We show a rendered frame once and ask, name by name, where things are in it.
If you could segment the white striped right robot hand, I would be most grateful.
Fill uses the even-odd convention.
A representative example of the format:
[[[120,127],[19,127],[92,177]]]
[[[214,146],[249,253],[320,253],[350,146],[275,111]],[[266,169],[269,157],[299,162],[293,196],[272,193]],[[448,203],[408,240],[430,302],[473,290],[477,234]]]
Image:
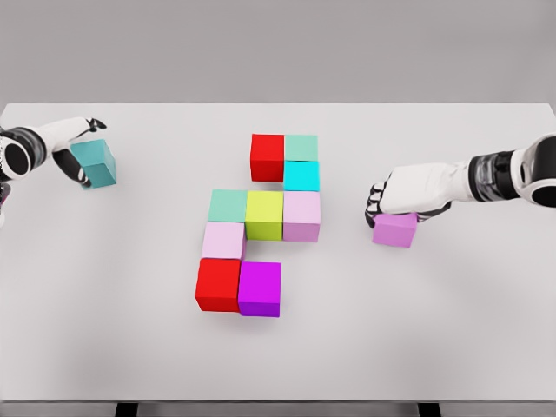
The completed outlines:
[[[369,190],[364,215],[370,228],[378,215],[415,213],[424,222],[448,211],[452,202],[446,197],[449,169],[446,163],[426,163],[396,167],[382,182]]]

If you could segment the white striped left robot hand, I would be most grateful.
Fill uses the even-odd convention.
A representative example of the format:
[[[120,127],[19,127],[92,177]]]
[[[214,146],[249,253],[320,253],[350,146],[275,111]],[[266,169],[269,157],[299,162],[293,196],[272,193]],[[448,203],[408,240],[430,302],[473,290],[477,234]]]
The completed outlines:
[[[80,162],[71,153],[70,143],[89,132],[97,132],[106,128],[104,122],[94,117],[78,116],[48,123],[40,128],[40,135],[57,167],[70,180],[77,182],[82,187],[90,188],[91,181]]]

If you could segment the orchid purple block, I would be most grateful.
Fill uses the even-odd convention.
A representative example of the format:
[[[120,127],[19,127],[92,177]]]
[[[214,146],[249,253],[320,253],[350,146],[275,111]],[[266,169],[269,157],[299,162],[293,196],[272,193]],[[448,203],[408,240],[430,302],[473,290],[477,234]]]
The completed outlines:
[[[377,215],[374,218],[372,242],[397,248],[410,248],[417,224],[418,217],[415,213]]]

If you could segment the teal block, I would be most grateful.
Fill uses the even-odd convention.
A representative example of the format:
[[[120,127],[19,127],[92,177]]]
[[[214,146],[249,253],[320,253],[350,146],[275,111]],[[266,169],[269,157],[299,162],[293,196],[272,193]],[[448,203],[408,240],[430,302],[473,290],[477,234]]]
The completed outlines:
[[[90,186],[83,189],[98,189],[116,184],[116,159],[104,139],[73,143],[70,151],[83,167]]]

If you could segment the cyan block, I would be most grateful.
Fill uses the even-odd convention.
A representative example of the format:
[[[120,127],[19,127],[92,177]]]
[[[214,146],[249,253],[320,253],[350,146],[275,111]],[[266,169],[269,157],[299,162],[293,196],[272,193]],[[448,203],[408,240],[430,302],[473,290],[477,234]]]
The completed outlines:
[[[316,161],[285,161],[283,188],[286,191],[319,192],[320,164]]]

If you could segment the pale pink block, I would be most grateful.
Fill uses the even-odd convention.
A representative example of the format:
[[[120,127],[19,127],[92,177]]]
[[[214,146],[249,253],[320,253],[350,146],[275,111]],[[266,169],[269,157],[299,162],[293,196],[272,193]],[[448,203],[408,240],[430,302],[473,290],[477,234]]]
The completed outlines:
[[[246,249],[242,222],[208,222],[202,243],[202,258],[243,260]]]
[[[321,230],[321,193],[285,191],[283,237],[286,242],[318,242]]]

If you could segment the mint green block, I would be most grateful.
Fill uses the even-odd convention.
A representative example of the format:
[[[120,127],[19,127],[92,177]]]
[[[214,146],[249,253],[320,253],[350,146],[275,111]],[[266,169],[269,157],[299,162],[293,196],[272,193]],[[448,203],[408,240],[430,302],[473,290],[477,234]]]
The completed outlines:
[[[316,162],[318,160],[318,136],[285,135],[284,159],[294,162]]]
[[[210,222],[245,222],[247,190],[213,189],[209,204]]]

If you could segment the red block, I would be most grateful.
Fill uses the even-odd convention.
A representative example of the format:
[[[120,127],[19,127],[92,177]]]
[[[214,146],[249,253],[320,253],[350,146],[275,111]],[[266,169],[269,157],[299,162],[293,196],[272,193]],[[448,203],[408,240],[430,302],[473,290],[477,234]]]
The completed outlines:
[[[253,134],[250,148],[250,174],[254,182],[283,182],[284,135]]]
[[[202,258],[195,288],[200,310],[238,313],[240,272],[240,260]]]

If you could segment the yellow-green block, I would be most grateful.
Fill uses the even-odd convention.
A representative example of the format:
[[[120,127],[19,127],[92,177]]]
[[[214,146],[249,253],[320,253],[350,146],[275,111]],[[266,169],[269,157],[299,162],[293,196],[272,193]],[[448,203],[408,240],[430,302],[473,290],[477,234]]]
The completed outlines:
[[[281,241],[283,192],[252,190],[247,194],[246,234],[253,241]]]

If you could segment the magenta block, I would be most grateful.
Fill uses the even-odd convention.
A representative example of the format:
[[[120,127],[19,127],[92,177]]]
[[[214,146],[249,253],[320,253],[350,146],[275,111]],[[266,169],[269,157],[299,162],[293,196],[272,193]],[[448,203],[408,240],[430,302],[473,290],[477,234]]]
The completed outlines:
[[[237,300],[243,316],[279,317],[281,263],[244,261],[241,264]]]

